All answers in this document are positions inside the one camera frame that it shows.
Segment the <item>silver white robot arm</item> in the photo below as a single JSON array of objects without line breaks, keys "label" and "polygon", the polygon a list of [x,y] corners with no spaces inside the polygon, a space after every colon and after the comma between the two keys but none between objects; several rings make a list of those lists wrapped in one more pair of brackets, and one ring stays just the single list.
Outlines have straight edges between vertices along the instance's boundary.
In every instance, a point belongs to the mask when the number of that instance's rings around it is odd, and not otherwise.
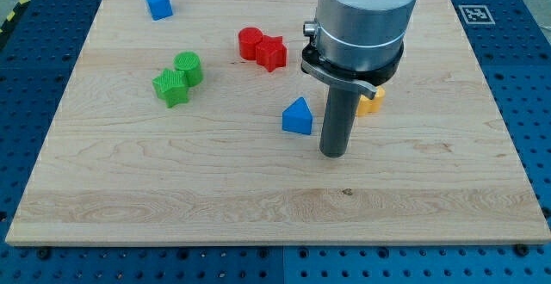
[{"label": "silver white robot arm", "polygon": [[397,70],[416,0],[318,0],[305,22],[301,69],[330,87],[375,97]]}]

